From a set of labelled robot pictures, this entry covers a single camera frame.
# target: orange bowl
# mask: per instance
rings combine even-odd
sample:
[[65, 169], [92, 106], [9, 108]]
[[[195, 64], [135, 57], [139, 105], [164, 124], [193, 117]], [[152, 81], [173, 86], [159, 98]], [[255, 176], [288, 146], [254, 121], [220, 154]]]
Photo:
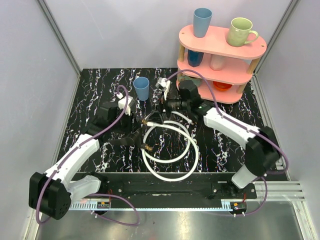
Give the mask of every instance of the orange bowl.
[[229, 90], [232, 87], [231, 84], [218, 82], [218, 81], [214, 81], [213, 82], [213, 86], [215, 87], [215, 89], [217, 89], [220, 92], [225, 92], [225, 91]]

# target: marble tabletop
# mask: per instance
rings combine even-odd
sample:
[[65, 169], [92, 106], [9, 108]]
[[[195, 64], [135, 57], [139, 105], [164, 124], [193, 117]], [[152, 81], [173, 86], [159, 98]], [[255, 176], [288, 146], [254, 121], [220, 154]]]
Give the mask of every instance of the marble tabletop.
[[[153, 103], [159, 99], [161, 92], [156, 89], [158, 78], [167, 78], [175, 73], [177, 68], [100, 68], [84, 69], [71, 113], [60, 147], [58, 159], [76, 142], [81, 129], [86, 126], [95, 115], [99, 104], [116, 100], [118, 85], [127, 87], [130, 96], [136, 99], [135, 112], [139, 117], [150, 113]], [[137, 77], [147, 77], [150, 81], [149, 99], [139, 101], [133, 87], [133, 80]], [[176, 78], [172, 80], [169, 94], [178, 95]], [[258, 108], [254, 90], [250, 82], [245, 87], [242, 98], [234, 104], [219, 104], [220, 108], [231, 116], [250, 125], [263, 127], [263, 120]], [[172, 115], [171, 120], [182, 123], [196, 139], [199, 148], [199, 162], [196, 172], [235, 172], [244, 163], [244, 150], [232, 139], [221, 132], [208, 128], [203, 124], [190, 125], [180, 117]], [[111, 139], [120, 138], [117, 133], [110, 133]], [[172, 159], [180, 155], [186, 141], [183, 136], [169, 129], [156, 128], [152, 131], [148, 142], [153, 147], [156, 158]], [[193, 147], [184, 158], [170, 164], [160, 164], [153, 161], [150, 165], [156, 172], [188, 172], [194, 163], [195, 151]], [[143, 163], [141, 150], [134, 146], [112, 146], [104, 144], [81, 167], [79, 172], [147, 172]]]

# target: shelf tier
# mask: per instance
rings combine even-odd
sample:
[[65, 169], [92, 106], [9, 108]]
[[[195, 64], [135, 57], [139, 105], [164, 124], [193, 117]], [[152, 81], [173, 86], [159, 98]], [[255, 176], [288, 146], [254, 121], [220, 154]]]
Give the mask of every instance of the shelf tier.
[[[252, 78], [252, 74], [247, 73], [249, 64], [244, 60], [232, 57], [225, 58], [225, 66], [219, 71], [212, 70], [209, 66], [211, 55], [205, 53], [199, 66], [192, 67], [188, 64], [188, 53], [184, 54], [184, 61], [177, 61], [179, 70], [191, 69], [203, 75], [207, 80], [216, 81], [225, 84], [242, 85], [246, 84]], [[184, 75], [199, 78], [193, 72], [185, 71]]]
[[[237, 59], [258, 59], [267, 50], [267, 43], [260, 36], [252, 43], [240, 47], [230, 46], [226, 41], [228, 31], [228, 28], [209, 26], [206, 35], [199, 38], [194, 36], [194, 26], [188, 25], [179, 32], [179, 40], [182, 46], [192, 51]], [[248, 40], [251, 40], [253, 35], [250, 34]]]
[[[179, 82], [176, 81], [176, 87], [179, 89]], [[212, 90], [213, 94], [215, 96], [215, 99], [219, 103], [223, 104], [234, 104], [238, 102], [242, 97], [242, 92], [237, 93], [238, 86], [234, 85], [227, 91], [218, 91], [215, 89], [214, 85], [212, 84]], [[202, 99], [213, 101], [213, 97], [209, 91], [209, 88], [205, 82], [201, 84], [201, 86], [198, 87], [198, 92]]]

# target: white wall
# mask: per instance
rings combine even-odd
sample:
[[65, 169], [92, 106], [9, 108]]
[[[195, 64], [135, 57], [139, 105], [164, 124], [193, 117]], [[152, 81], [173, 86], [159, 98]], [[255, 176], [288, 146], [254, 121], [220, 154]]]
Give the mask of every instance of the white wall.
[[290, 176], [320, 236], [320, 1], [300, 1], [258, 73]]
[[194, 10], [228, 28], [249, 18], [269, 41], [290, 0], [46, 0], [81, 68], [176, 67], [178, 33]]
[[21, 239], [29, 178], [53, 155], [77, 81], [35, 0], [0, 7], [0, 239]]

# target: metallic floor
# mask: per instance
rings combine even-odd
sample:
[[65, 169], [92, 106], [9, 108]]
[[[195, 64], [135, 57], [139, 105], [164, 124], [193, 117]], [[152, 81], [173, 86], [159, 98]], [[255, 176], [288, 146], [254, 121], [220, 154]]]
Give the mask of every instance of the metallic floor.
[[[258, 203], [249, 202], [249, 211]], [[69, 211], [61, 220], [41, 226], [37, 240], [302, 240], [293, 206], [267, 202], [254, 215], [228, 217], [209, 212], [140, 212], [138, 227], [94, 218], [89, 212]], [[118, 221], [135, 222], [131, 211], [107, 213]]]

